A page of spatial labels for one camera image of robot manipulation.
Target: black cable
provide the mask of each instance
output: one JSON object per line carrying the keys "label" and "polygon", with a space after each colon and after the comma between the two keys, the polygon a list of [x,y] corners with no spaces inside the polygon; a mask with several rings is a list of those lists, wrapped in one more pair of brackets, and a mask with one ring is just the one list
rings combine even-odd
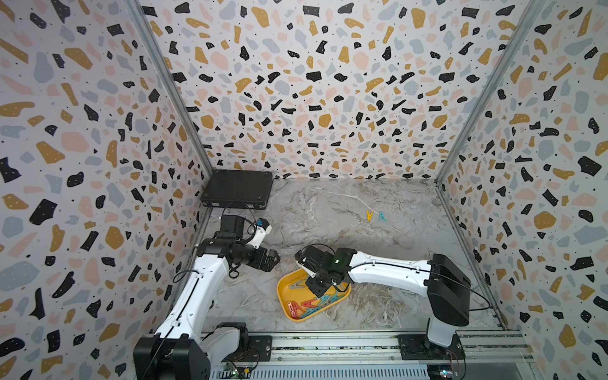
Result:
{"label": "black cable", "polygon": [[463,288],[467,289],[468,291],[471,291],[471,292],[473,292],[473,293],[477,294],[479,297],[483,298],[483,300],[484,300],[485,302],[487,302],[487,303],[488,303],[488,305],[489,305],[487,308],[470,309],[469,311],[486,310],[486,309],[490,309],[490,308],[492,307],[492,304],[490,303],[490,301],[488,301],[488,299],[487,299],[486,297],[482,296],[481,294],[479,294],[478,292],[474,291],[474,290],[473,290],[473,289],[471,289],[471,288],[467,288],[465,285],[462,285],[460,282],[458,282],[458,281],[454,280],[453,278],[449,278],[448,276],[445,276],[445,275],[443,275],[443,274],[434,273],[434,272],[432,272],[432,271],[427,271],[426,269],[420,269],[420,268],[411,268],[411,267],[408,267],[408,266],[396,265],[396,264],[389,264],[389,263],[362,263],[362,264],[359,264],[359,265],[355,265],[355,266],[353,266],[353,267],[352,267],[350,270],[352,271],[354,268],[359,267],[359,266],[363,266],[363,265],[389,265],[389,266],[396,266],[397,268],[411,269],[411,270],[413,270],[413,271],[417,271],[417,272],[427,272],[427,273],[431,273],[431,274],[434,274],[434,275],[437,275],[437,276],[440,276],[440,277],[444,277],[444,278],[446,278],[446,279],[450,280],[451,282],[453,282],[453,283],[455,283],[455,284],[458,284],[458,285],[462,286]]}
{"label": "black cable", "polygon": [[[194,272],[194,273],[198,273],[198,274],[200,273],[200,272],[199,272],[199,271],[197,271],[196,269],[186,269],[186,270],[184,270],[184,271],[179,271],[179,272],[175,273],[175,276],[173,276],[173,283],[175,284],[175,283],[178,283],[178,282],[180,282],[181,280],[183,280],[183,279],[184,279],[184,277],[186,277],[186,276],[185,276],[185,273],[188,273],[188,272]],[[176,278],[177,278],[179,275],[181,275],[182,273],[183,273],[184,275],[183,275],[182,277],[180,277],[180,278],[179,278],[179,280],[177,280],[177,281],[176,281],[175,279],[176,279]]]}

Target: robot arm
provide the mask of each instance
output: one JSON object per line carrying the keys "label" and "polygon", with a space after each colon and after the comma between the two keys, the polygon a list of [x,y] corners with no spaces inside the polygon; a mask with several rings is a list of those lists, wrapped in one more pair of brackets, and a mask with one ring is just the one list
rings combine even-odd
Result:
{"label": "robot arm", "polygon": [[317,297],[342,282],[377,283],[427,297],[433,310],[427,338],[435,345],[450,346],[456,328],[469,324],[471,281],[444,255],[405,261],[346,248],[331,254],[311,245],[295,259],[310,275],[306,285]]}
{"label": "robot arm", "polygon": [[134,349],[138,380],[205,379],[211,368],[241,347],[247,347],[244,326],[224,323],[201,339],[202,325],[219,284],[231,269],[241,264],[270,272],[280,258],[277,251],[260,247],[272,227],[258,219],[255,233],[243,239],[246,219],[235,215],[221,217],[220,230],[197,246],[198,256],[188,272],[188,282],[169,316],[154,336],[142,337]]}

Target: metal corner post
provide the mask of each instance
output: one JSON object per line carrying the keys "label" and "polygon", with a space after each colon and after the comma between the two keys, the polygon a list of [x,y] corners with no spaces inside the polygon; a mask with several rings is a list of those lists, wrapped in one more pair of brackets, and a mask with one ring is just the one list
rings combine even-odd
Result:
{"label": "metal corner post", "polygon": [[152,60],[152,64],[158,72],[162,84],[167,90],[169,99],[175,105],[175,111],[177,112],[178,117],[182,122],[182,125],[185,126],[188,138],[190,139],[192,146],[194,147],[194,151],[198,156],[199,161],[201,161],[201,165],[203,166],[206,178],[208,179],[213,173],[213,167],[211,165],[211,162],[209,161],[209,157],[207,156],[205,149],[202,146],[201,140],[198,137],[198,133],[196,133],[194,124],[190,119],[190,115],[188,114],[188,111],[186,109],[186,105],[184,104],[184,101],[179,95],[178,89],[175,86],[173,76],[165,65],[162,51],[158,46],[156,39],[154,38],[154,36],[152,36],[152,29],[146,21],[145,15],[143,14],[142,6],[139,3],[139,0],[123,0],[123,3],[126,7],[126,12],[129,14],[129,17],[131,18],[133,24],[135,25],[135,28],[137,29],[142,45],[148,51],[150,59]]}
{"label": "metal corner post", "polygon": [[452,149],[450,149],[446,160],[439,169],[439,173],[435,179],[437,186],[445,181],[452,164],[456,160],[456,157],[458,157],[458,152],[465,144],[466,139],[475,128],[475,124],[477,124],[477,121],[481,117],[483,111],[486,109],[489,101],[492,99],[494,92],[498,88],[502,78],[505,76],[511,62],[515,58],[515,54],[519,51],[519,48],[525,41],[528,32],[534,25],[536,18],[541,13],[542,6],[544,4],[545,0],[530,0],[526,8],[523,10],[522,17],[519,20],[515,32],[513,32],[513,35],[511,36],[511,41],[506,46],[505,52],[500,56],[500,59],[496,64],[496,68],[490,74],[488,82],[482,89],[482,93],[479,95],[477,104],[475,105],[473,111],[469,114],[469,118],[466,119],[464,127],[456,137],[456,141],[454,142]]}

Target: gray marble surface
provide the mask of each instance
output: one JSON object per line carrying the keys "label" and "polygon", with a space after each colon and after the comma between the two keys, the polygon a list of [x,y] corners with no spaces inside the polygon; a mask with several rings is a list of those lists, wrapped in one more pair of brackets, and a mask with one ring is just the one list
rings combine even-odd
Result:
{"label": "gray marble surface", "polygon": [[[374,211],[371,221],[367,211]],[[215,209],[205,231],[219,228],[222,209]],[[379,214],[386,221],[379,219]],[[250,331],[424,330],[432,314],[428,299],[401,289],[354,284],[350,296],[304,322],[285,317],[277,297],[280,278],[298,268],[294,254],[311,243],[348,247],[368,254],[421,260],[444,254],[472,280],[471,267],[460,248],[435,189],[415,181],[275,180],[266,210],[227,209],[226,214],[266,218],[272,232],[263,246],[276,249],[281,262],[272,272],[248,266],[236,279],[226,278],[215,297],[203,331],[221,322],[246,322]],[[484,305],[476,295],[471,308]],[[471,313],[471,327],[496,327],[493,310]]]}

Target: terrazzo wallpaper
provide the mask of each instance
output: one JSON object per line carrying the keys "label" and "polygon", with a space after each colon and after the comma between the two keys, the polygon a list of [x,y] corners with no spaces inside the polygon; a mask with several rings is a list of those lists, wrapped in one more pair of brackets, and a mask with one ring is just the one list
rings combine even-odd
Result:
{"label": "terrazzo wallpaper", "polygon": [[442,184],[551,380],[608,378],[607,6],[547,1]]}
{"label": "terrazzo wallpaper", "polygon": [[433,178],[527,0],[141,0],[216,168]]}
{"label": "terrazzo wallpaper", "polygon": [[199,223],[199,162],[122,3],[0,11],[0,378],[132,379]]}

